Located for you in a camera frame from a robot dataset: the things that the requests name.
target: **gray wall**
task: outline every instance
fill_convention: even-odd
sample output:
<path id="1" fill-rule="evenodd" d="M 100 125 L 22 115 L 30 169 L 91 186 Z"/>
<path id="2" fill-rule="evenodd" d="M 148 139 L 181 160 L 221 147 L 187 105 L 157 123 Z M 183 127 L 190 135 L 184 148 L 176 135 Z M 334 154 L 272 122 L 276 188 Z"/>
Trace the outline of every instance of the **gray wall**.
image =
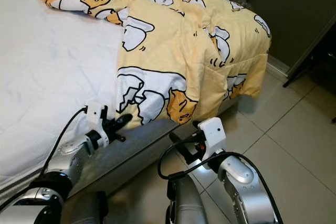
<path id="1" fill-rule="evenodd" d="M 270 54 L 290 67 L 336 13 L 336 0 L 248 1 L 271 29 Z"/>

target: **black object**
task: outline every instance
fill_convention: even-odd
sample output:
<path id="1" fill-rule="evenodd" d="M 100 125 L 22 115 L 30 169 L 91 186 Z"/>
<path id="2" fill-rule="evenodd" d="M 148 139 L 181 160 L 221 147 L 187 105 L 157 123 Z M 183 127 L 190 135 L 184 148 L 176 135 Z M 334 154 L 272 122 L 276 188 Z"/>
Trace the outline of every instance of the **black object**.
<path id="1" fill-rule="evenodd" d="M 170 210 L 170 206 L 167 207 L 165 224 L 175 223 L 175 207 L 175 202 L 173 203 L 172 210 Z"/>
<path id="2" fill-rule="evenodd" d="M 61 207 L 46 206 L 38 214 L 34 224 L 59 224 L 61 220 Z"/>
<path id="3" fill-rule="evenodd" d="M 103 223 L 104 217 L 109 213 L 109 206 L 107 203 L 107 196 L 104 191 L 97 192 L 98 200 L 99 200 L 99 217 L 101 222 Z"/>
<path id="4" fill-rule="evenodd" d="M 226 157 L 217 156 L 217 154 L 212 155 L 212 157 L 214 157 L 214 159 L 208 162 L 208 166 L 211 168 L 211 170 L 218 174 L 219 167 Z"/>
<path id="5" fill-rule="evenodd" d="M 176 193 L 171 180 L 168 180 L 167 184 L 167 198 L 172 201 L 176 200 Z"/>
<path id="6" fill-rule="evenodd" d="M 131 114 L 125 114 L 120 116 L 117 120 L 106 120 L 103 123 L 103 129 L 109 138 L 110 143 L 114 140 L 118 140 L 120 142 L 124 142 L 126 138 L 122 135 L 116 133 L 116 131 L 123 128 L 128 122 L 132 120 L 133 116 Z"/>
<path id="7" fill-rule="evenodd" d="M 304 72 L 309 71 L 311 79 L 319 86 L 329 90 L 336 95 L 336 24 L 327 32 L 323 39 L 317 44 L 310 55 L 292 73 L 283 87 L 287 87 Z"/>
<path id="8" fill-rule="evenodd" d="M 183 141 L 180 139 L 174 132 L 169 134 L 169 138 L 173 143 L 179 143 Z M 203 131 L 196 131 L 194 134 L 186 138 L 185 140 L 191 141 L 192 143 L 198 143 L 195 145 L 195 149 L 197 152 L 195 154 L 191 154 L 188 148 L 185 145 L 177 145 L 176 149 L 178 152 L 184 157 L 186 163 L 189 165 L 197 159 L 201 160 L 205 153 L 205 136 Z"/>
<path id="9" fill-rule="evenodd" d="M 193 126 L 198 129 L 198 124 L 201 123 L 202 121 L 193 121 Z"/>
<path id="10" fill-rule="evenodd" d="M 88 138 L 90 138 L 93 148 L 95 150 L 98 149 L 99 148 L 98 140 L 101 139 L 101 136 L 99 135 L 99 133 L 97 131 L 95 131 L 95 130 L 91 130 L 88 133 L 86 133 L 85 135 Z"/>
<path id="11" fill-rule="evenodd" d="M 45 173 L 37 179 L 33 180 L 29 188 L 45 187 L 52 189 L 60 194 L 65 201 L 72 189 L 71 180 L 64 173 L 50 172 Z"/>

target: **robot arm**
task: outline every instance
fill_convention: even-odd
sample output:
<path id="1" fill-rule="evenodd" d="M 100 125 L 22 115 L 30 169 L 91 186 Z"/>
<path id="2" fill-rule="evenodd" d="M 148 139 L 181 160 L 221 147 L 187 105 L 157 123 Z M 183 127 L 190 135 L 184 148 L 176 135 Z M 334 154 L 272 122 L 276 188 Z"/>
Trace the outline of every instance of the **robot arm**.
<path id="1" fill-rule="evenodd" d="M 24 194 L 0 210 L 0 223 L 59 223 L 64 201 L 78 182 L 84 163 L 97 149 L 115 139 L 125 140 L 116 131 L 132 115 L 107 120 L 107 107 L 96 103 L 90 103 L 86 113 L 92 130 L 57 148 L 44 173 L 30 183 Z"/>
<path id="2" fill-rule="evenodd" d="M 194 138 L 197 152 L 191 154 L 185 146 L 177 149 L 185 157 L 188 164 L 200 159 L 203 166 L 212 169 L 233 201 L 234 212 L 239 224 L 279 223 L 270 198 L 260 182 L 257 171 L 248 163 L 244 163 L 234 155 L 226 155 L 226 136 L 219 118 L 211 118 L 198 124 L 198 131 L 188 138 Z M 173 142 L 179 138 L 172 133 Z"/>

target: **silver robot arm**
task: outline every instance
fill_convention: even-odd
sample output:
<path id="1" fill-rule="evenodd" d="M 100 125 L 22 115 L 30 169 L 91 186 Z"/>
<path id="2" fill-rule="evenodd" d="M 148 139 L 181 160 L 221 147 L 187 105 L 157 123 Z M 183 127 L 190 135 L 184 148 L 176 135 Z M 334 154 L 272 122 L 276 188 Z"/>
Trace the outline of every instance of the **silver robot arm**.
<path id="1" fill-rule="evenodd" d="M 197 159 L 205 161 L 208 158 L 212 158 L 203 166 L 206 169 L 212 169 L 218 174 L 218 179 L 224 184 L 225 190 L 233 201 L 238 223 L 279 223 L 271 200 L 265 192 L 257 171 L 250 164 L 240 160 L 240 158 L 234 155 L 229 156 L 229 153 L 225 152 L 226 135 L 221 120 L 219 118 L 211 118 L 199 123 L 197 127 L 198 131 L 186 140 L 189 142 L 192 142 L 193 139 L 195 140 L 197 152 L 191 154 L 184 145 L 176 145 L 176 148 L 184 156 L 188 164 Z M 174 143 L 181 142 L 174 133 L 170 135 L 170 138 Z M 188 221 L 189 217 L 181 218 L 181 216 L 189 216 L 197 209 L 200 211 L 203 205 L 199 200 L 195 200 L 195 195 L 198 194 L 196 188 L 191 191 L 190 186 L 188 186 L 187 190 L 184 186 L 184 184 L 192 184 L 192 180 L 188 176 L 181 176 L 181 172 L 175 175 L 177 179 L 174 179 L 174 174 L 170 175 L 167 191 L 169 199 L 175 203 L 175 224 L 191 223 Z M 181 191 L 184 192 L 184 197 L 181 197 Z M 201 218 L 198 218 L 198 221 L 193 223 L 203 224 L 207 223 L 207 221 L 202 221 Z"/>
<path id="2" fill-rule="evenodd" d="M 106 112 L 106 106 L 87 107 L 87 120 L 93 129 L 57 148 L 45 172 L 30 183 L 23 194 L 0 208 L 0 223 L 59 224 L 63 204 L 78 182 L 84 163 L 97 149 L 113 140 L 125 140 L 116 131 L 126 125 L 132 115 L 123 115 L 115 121 L 107 120 Z"/>

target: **tile grout line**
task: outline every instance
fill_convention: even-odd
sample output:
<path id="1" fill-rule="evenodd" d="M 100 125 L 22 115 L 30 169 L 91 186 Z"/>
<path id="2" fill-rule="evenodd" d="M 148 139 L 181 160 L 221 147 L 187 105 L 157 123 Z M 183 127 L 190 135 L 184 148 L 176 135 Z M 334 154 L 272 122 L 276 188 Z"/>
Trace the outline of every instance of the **tile grout line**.
<path id="1" fill-rule="evenodd" d="M 207 190 L 204 190 L 203 192 L 206 192 L 206 194 L 208 194 L 209 198 L 213 201 L 213 203 L 215 203 L 215 205 L 218 207 L 218 209 L 222 212 L 222 214 L 224 214 L 224 216 L 226 217 L 226 219 L 230 222 L 231 220 L 226 216 L 226 214 L 222 211 L 222 209 L 219 207 L 219 205 L 216 203 L 216 201 L 211 197 L 211 195 L 207 192 Z"/>
<path id="2" fill-rule="evenodd" d="M 306 96 L 308 96 L 308 94 L 313 90 L 313 89 L 315 89 L 316 87 L 320 87 L 320 88 L 322 88 L 324 91 L 326 91 L 326 92 L 328 92 L 327 90 L 325 90 L 323 87 L 321 87 L 320 85 L 317 85 L 317 84 L 315 84 L 315 86 L 311 89 L 311 90 L 309 90 L 309 92 L 305 95 L 305 97 Z M 314 100 L 314 99 L 312 99 L 312 100 L 310 100 L 310 99 L 308 99 L 308 102 L 309 103 L 312 103 L 312 105 L 314 105 L 318 110 L 320 110 L 323 114 L 326 112 L 326 110 L 324 109 L 324 108 L 322 108 L 318 103 L 316 103 L 316 101 Z"/>
<path id="3" fill-rule="evenodd" d="M 282 118 L 284 118 L 296 105 L 298 105 L 299 104 L 299 102 L 301 102 L 309 93 L 310 93 L 310 91 L 312 91 L 315 87 L 316 87 L 317 85 L 315 85 L 313 88 L 311 88 L 308 92 L 307 92 L 307 94 L 305 94 L 305 95 L 303 95 L 301 98 L 300 98 L 300 100 L 297 102 L 297 103 L 295 103 L 282 117 L 280 117 L 279 118 L 279 120 L 278 121 L 276 121 L 267 131 L 265 131 L 265 134 L 267 134 L 273 127 L 274 127 L 274 125 L 276 125 Z M 289 89 L 291 89 L 291 90 L 293 90 L 296 94 L 299 94 L 298 92 L 296 92 L 294 89 L 292 89 L 291 87 L 288 87 Z"/>
<path id="4" fill-rule="evenodd" d="M 263 132 L 263 134 L 260 136 L 260 138 L 258 138 L 254 143 L 252 143 L 252 145 L 249 147 L 249 148 L 247 148 L 247 150 L 245 150 L 244 152 L 243 152 L 243 154 L 245 154 L 253 145 L 255 145 L 263 136 L 265 136 L 265 132 Z"/>
<path id="5" fill-rule="evenodd" d="M 178 156 L 178 158 L 180 159 L 180 161 L 183 163 L 183 165 L 186 167 L 186 169 L 189 169 L 189 167 L 183 162 L 183 160 L 180 158 L 179 154 L 175 153 L 176 156 Z M 208 188 L 208 186 L 206 188 L 204 188 L 204 186 L 201 184 L 201 182 L 197 179 L 197 177 L 191 172 L 191 174 L 194 176 L 195 180 L 201 185 L 201 187 L 203 188 L 203 190 L 200 192 L 203 193 L 205 191 L 206 188 Z"/>
<path id="6" fill-rule="evenodd" d="M 204 190 L 207 190 L 213 183 L 216 182 L 216 179 L 214 181 L 212 181 Z"/>
<path id="7" fill-rule="evenodd" d="M 241 112 L 240 110 L 238 110 L 238 108 L 237 108 L 237 112 L 239 112 L 240 114 L 242 114 L 242 116 L 245 117 L 247 120 L 249 120 L 255 127 L 257 127 L 263 133 L 265 133 L 265 131 L 263 131 L 257 124 L 255 124 L 255 122 L 253 122 L 250 118 L 248 118 L 243 112 Z"/>
<path id="8" fill-rule="evenodd" d="M 286 81 L 282 81 L 281 78 L 279 78 L 279 76 L 276 75 L 276 74 L 274 74 L 273 72 L 270 72 L 270 71 L 267 71 L 267 70 L 266 70 L 266 72 L 269 73 L 269 74 L 270 74 L 271 76 L 273 76 L 274 78 L 276 78 L 277 80 L 279 80 L 282 84 L 285 84 L 286 81 L 288 81 L 288 78 L 286 78 L 286 79 L 287 79 Z M 307 75 L 307 74 L 308 74 L 307 72 L 303 73 L 303 75 L 302 75 L 302 76 L 299 76 L 298 79 L 294 79 L 292 83 L 294 83 L 295 81 L 299 80 L 300 78 L 302 78 L 303 76 L 305 76 L 305 75 Z M 298 95 L 302 95 L 302 96 L 304 96 L 304 97 L 305 97 L 310 91 L 312 91 L 316 86 L 317 86 L 317 84 L 314 82 L 313 87 L 310 88 L 310 90 L 309 90 L 305 95 L 302 95 L 301 93 L 299 93 L 298 91 L 296 91 L 295 89 L 293 89 L 293 88 L 290 86 L 290 84 L 288 85 L 288 87 L 289 87 L 291 90 L 295 91 L 295 93 L 297 93 Z"/>
<path id="9" fill-rule="evenodd" d="M 332 194 L 336 196 L 336 193 L 334 193 L 325 183 L 323 183 L 315 174 L 313 174 L 310 170 L 308 170 L 303 164 L 300 163 L 294 156 L 292 156 L 287 150 L 285 150 L 280 144 L 278 144 L 273 138 L 271 138 L 269 135 L 267 135 L 274 143 L 276 143 L 281 149 L 283 149 L 289 156 L 291 156 L 296 162 L 298 162 L 306 171 L 308 171 L 314 178 L 317 179 L 318 182 L 320 182 L 326 189 L 328 189 Z"/>

